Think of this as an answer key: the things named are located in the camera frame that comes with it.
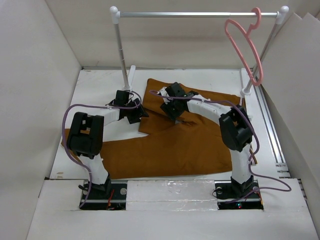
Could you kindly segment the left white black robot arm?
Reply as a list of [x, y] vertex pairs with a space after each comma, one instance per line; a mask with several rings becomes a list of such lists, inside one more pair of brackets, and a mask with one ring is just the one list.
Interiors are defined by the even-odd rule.
[[141, 96], [135, 91], [117, 90], [115, 99], [104, 106], [74, 104], [69, 107], [90, 109], [91, 112], [76, 112], [73, 115], [68, 134], [65, 133], [68, 111], [62, 122], [62, 142], [67, 155], [89, 174], [87, 186], [81, 188], [88, 194], [97, 194], [107, 198], [111, 194], [109, 172], [103, 165], [101, 150], [103, 146], [104, 127], [113, 122], [127, 119], [130, 124], [139, 123], [141, 118], [149, 115], [144, 110]]

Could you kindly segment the brown trousers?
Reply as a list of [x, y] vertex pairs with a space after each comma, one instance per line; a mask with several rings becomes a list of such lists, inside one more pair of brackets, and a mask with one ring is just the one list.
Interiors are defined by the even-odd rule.
[[[229, 149], [222, 141], [218, 124], [195, 113], [184, 112], [180, 120], [170, 120], [161, 110], [163, 98], [148, 79], [142, 106], [149, 117], [130, 124], [126, 118], [104, 127], [102, 163], [111, 179], [232, 173]], [[234, 106], [233, 97], [219, 98]]]

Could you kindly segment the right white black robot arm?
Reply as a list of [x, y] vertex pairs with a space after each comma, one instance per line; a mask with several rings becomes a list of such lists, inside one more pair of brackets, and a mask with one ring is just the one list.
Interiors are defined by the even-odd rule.
[[231, 156], [231, 191], [238, 198], [247, 194], [253, 184], [253, 175], [249, 171], [253, 133], [245, 109], [227, 100], [225, 103], [229, 106], [220, 101], [213, 103], [195, 91], [185, 92], [177, 82], [161, 88], [157, 94], [164, 101], [160, 108], [171, 120], [189, 112], [218, 124], [222, 142]]

